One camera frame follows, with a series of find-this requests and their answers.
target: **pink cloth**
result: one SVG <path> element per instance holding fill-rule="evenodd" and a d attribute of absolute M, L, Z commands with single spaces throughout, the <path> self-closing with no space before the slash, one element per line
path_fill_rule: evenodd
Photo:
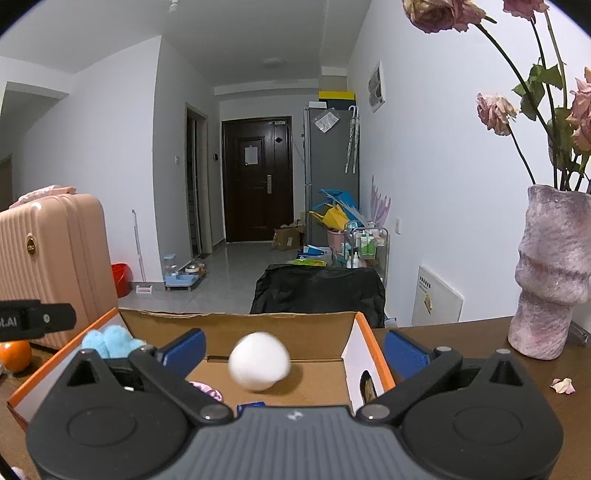
<path fill-rule="evenodd" d="M 75 194 L 76 188 L 75 187 L 61 187 L 59 185 L 49 185 L 48 187 L 44 187 L 39 190 L 34 190 L 33 192 L 29 192 L 29 193 L 21 196 L 9 208 L 18 207 L 20 205 L 24 205 L 25 203 L 33 202 L 33 201 L 41 199 L 43 197 L 50 197 L 52 195 L 60 195 L 62 193 Z"/>

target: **brown door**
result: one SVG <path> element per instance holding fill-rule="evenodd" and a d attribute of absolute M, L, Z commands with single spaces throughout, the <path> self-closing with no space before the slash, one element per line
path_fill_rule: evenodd
<path fill-rule="evenodd" d="M 0 160 L 0 212 L 12 205 L 12 161 Z"/>
<path fill-rule="evenodd" d="M 291 117 L 222 124 L 228 242 L 272 240 L 293 222 Z"/>

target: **blue toy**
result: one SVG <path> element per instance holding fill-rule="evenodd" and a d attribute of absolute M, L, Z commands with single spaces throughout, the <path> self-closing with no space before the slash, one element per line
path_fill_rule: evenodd
<path fill-rule="evenodd" d="M 127 358 L 146 342 L 133 338 L 121 325 L 110 325 L 104 332 L 91 330 L 82 339 L 82 348 L 96 350 L 101 358 Z"/>
<path fill-rule="evenodd" d="M 265 402 L 263 402 L 263 401 L 255 401 L 252 403 L 242 403 L 236 407 L 236 413 L 238 413 L 240 415 L 242 413 L 242 410 L 244 410 L 246 407 L 261 408 L 261 407 L 266 407 L 266 405 L 265 405 Z"/>

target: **cardboard package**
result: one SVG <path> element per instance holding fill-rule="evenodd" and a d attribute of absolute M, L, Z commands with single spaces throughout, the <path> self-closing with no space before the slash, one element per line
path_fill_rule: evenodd
<path fill-rule="evenodd" d="M 238 404 L 264 401 L 268 406 L 348 405 L 354 413 L 394 387 L 388 365 L 362 313 L 176 315 L 113 309 L 87 330 L 104 330 L 109 325 L 124 326 L 134 337 L 156 347 L 191 328 L 201 328 L 207 344 L 205 358 L 187 380 L 218 389 L 234 411 Z M 87 330 L 49 359 L 8 400 L 8 407 L 23 428 L 80 349 Z M 228 356 L 238 340 L 257 331 L 275 335 L 291 357 L 287 378 L 261 393 L 242 389 L 228 371 Z"/>
<path fill-rule="evenodd" d="M 303 226 L 286 226 L 275 229 L 273 248 L 277 250 L 293 250 L 301 248 L 302 236 L 306 228 Z"/>

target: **gray refrigerator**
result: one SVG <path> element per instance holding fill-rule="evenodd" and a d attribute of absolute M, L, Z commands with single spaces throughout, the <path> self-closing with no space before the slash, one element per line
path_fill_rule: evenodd
<path fill-rule="evenodd" d="M 348 191 L 356 204 L 359 204 L 359 160 L 353 173 L 353 160 L 349 172 L 345 173 L 347 147 L 349 145 L 349 123 L 353 112 L 337 110 L 340 119 L 324 133 L 314 123 L 322 112 L 321 108 L 304 110 L 304 151 L 306 158 L 306 212 L 320 202 L 326 195 L 320 189 Z M 306 243 L 316 247 L 327 247 L 328 239 L 324 226 L 306 214 Z"/>

